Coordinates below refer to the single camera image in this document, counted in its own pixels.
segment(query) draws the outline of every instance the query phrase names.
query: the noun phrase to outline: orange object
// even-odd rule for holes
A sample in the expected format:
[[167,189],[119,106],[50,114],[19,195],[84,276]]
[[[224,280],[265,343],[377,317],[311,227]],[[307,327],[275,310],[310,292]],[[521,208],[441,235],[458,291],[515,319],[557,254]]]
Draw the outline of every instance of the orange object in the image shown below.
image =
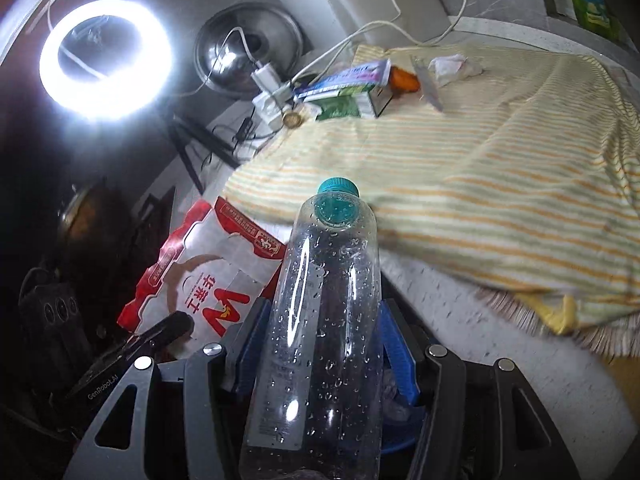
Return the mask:
[[389,86],[393,92],[417,92],[420,89],[420,82],[417,76],[400,67],[392,66],[389,72]]

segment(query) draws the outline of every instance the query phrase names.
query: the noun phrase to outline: ring light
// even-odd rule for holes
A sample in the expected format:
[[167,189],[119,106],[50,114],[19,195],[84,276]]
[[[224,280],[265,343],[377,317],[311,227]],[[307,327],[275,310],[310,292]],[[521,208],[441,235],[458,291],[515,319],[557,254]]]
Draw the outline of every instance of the ring light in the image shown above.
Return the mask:
[[[60,67],[58,50],[65,36],[85,20],[117,16],[140,34],[141,50],[132,65],[94,82],[70,78]],[[134,2],[98,0],[72,10],[53,28],[40,55],[40,79],[49,95],[65,108],[89,118],[117,119],[153,100],[171,70],[171,47],[162,25]]]

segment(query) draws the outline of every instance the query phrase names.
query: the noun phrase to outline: cloth fringe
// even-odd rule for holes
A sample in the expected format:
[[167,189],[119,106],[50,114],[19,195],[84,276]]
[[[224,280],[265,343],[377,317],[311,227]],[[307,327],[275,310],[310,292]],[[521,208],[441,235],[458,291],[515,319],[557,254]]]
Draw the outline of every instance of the cloth fringe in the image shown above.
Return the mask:
[[[529,335],[553,335],[538,315],[510,292],[483,287],[476,292],[476,298]],[[640,312],[608,324],[576,330],[571,338],[599,356],[640,357]]]

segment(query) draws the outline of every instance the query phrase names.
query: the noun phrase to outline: silver rivet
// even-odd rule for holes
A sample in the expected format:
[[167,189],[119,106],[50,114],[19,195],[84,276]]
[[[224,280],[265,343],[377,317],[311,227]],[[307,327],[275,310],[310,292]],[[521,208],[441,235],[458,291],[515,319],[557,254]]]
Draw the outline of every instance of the silver rivet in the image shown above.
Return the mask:
[[133,363],[133,365],[138,369],[138,370],[146,370],[147,368],[149,368],[151,365],[153,364],[153,360],[151,359],[151,357],[149,357],[148,355],[143,355],[140,356],[139,358],[136,359],[136,361]]
[[513,372],[515,370],[516,365],[513,364],[513,361],[511,359],[500,359],[498,361],[498,368],[500,368],[500,370],[502,370],[503,372]]
[[220,343],[209,343],[208,345],[205,345],[202,351],[209,356],[218,355],[222,352],[222,345]]
[[434,357],[444,357],[447,355],[447,349],[442,345],[431,345],[429,347],[429,353]]

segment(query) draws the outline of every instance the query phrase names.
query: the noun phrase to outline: yellow striped fabric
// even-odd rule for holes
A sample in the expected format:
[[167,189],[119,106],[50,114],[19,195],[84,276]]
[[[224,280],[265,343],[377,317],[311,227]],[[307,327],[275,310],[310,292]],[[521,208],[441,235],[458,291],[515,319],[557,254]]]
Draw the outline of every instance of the yellow striped fabric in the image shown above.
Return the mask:
[[629,314],[640,306],[637,111],[587,56],[361,46],[354,63],[411,70],[410,55],[458,53],[484,72],[440,89],[443,114],[409,94],[376,120],[306,122],[237,170],[225,196],[293,221],[324,179],[344,176],[381,244],[523,293],[556,332]]

